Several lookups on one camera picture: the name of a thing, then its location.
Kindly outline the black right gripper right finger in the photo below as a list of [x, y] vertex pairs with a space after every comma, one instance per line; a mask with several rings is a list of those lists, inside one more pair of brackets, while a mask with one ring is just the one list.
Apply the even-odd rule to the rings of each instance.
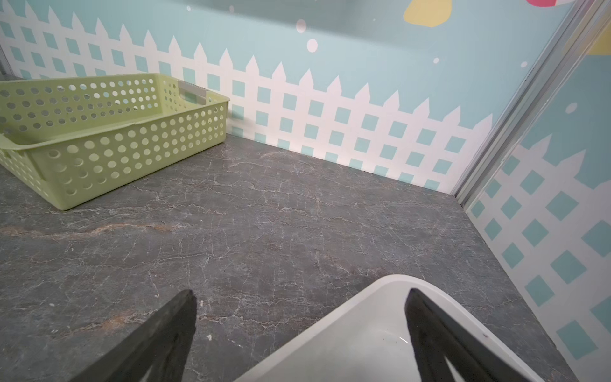
[[526, 381], [419, 289], [404, 306], [418, 373], [422, 381]]

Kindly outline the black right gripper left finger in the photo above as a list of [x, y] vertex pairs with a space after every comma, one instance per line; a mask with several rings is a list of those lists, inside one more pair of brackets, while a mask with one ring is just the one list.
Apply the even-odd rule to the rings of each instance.
[[72, 380], [181, 381], [196, 321], [196, 296], [181, 291]]

